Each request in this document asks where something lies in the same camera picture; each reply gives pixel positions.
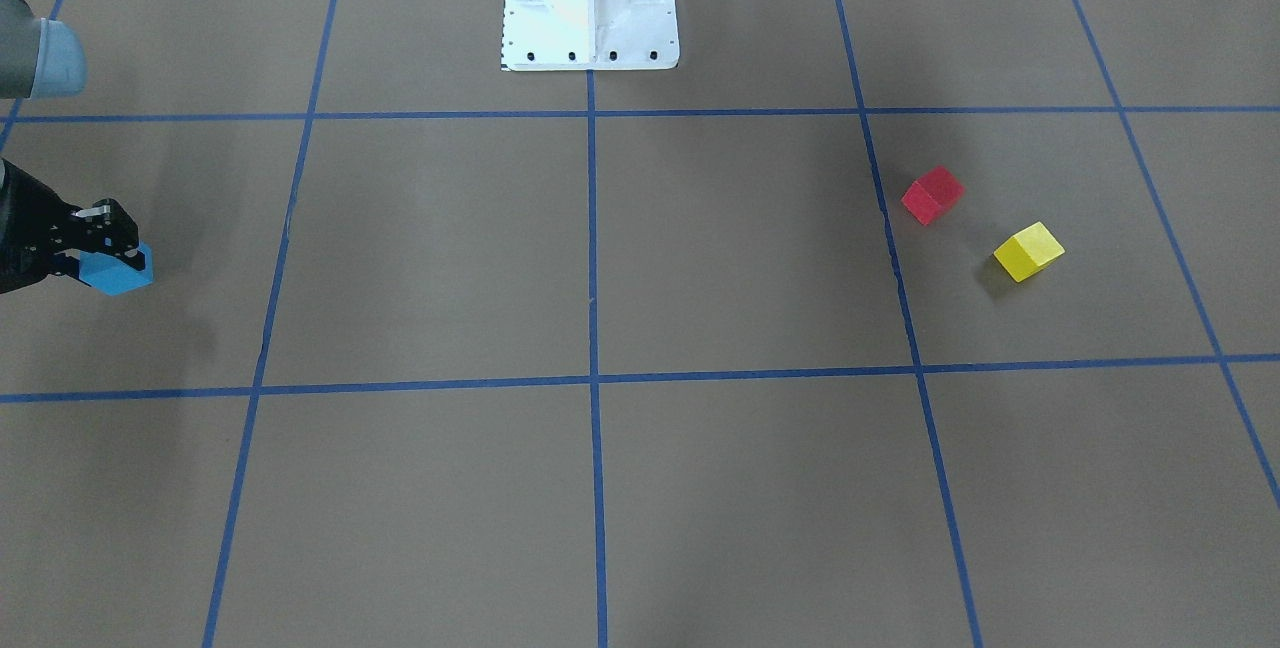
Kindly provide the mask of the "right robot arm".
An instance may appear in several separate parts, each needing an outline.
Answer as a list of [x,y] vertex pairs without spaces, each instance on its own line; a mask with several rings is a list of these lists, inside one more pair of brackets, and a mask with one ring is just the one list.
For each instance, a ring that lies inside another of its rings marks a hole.
[[[8,100],[78,95],[87,63],[78,35],[37,15],[27,0],[1,0],[1,95]],[[9,293],[67,277],[104,295],[150,286],[154,261],[134,219],[115,200],[88,207],[63,200],[3,160],[1,283]]]

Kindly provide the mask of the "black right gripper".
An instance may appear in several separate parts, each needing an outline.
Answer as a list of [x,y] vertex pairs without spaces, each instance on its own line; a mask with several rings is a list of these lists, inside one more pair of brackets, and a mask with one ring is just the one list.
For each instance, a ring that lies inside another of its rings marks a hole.
[[[70,220],[72,251],[50,247],[52,229]],[[79,209],[59,193],[3,161],[1,191],[1,292],[35,286],[47,277],[65,277],[84,283],[81,252],[136,259],[140,229],[115,200],[100,200]]]

